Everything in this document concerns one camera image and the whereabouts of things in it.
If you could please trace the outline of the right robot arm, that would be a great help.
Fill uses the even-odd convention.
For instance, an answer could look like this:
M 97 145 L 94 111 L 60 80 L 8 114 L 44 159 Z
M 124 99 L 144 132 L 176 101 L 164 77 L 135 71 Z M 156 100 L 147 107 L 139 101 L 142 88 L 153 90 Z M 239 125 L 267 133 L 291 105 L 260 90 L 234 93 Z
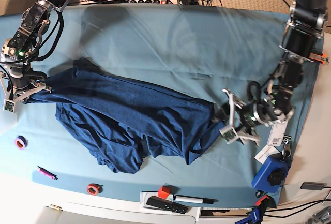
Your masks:
M 4 111 L 14 113 L 17 102 L 26 102 L 32 94 L 40 91 L 52 91 L 45 83 L 47 75 L 34 71 L 31 63 L 44 61 L 54 52 L 64 29 L 62 12 L 70 1 L 36 0 L 24 12 L 15 35 L 2 45 L 1 86 L 5 94 Z M 40 48 L 45 43 L 42 37 L 49 28 L 52 11 L 57 13 L 60 27 L 48 53 L 40 56 Z

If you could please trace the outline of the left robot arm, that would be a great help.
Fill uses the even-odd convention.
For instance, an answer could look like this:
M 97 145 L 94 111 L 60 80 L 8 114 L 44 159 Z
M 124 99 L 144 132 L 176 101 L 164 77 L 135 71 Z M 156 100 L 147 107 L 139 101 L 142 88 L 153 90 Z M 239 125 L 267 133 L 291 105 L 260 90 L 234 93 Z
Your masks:
M 248 103 L 229 89 L 223 89 L 228 97 L 225 115 L 228 123 L 220 129 L 220 135 L 227 144 L 253 141 L 259 145 L 256 126 L 284 126 L 293 116 L 291 97 L 303 79 L 304 61 L 310 59 L 317 40 L 323 37 L 328 18 L 327 1 L 294 0 L 289 6 L 290 15 L 280 43 L 284 50 L 282 59 L 263 84 L 249 82 Z

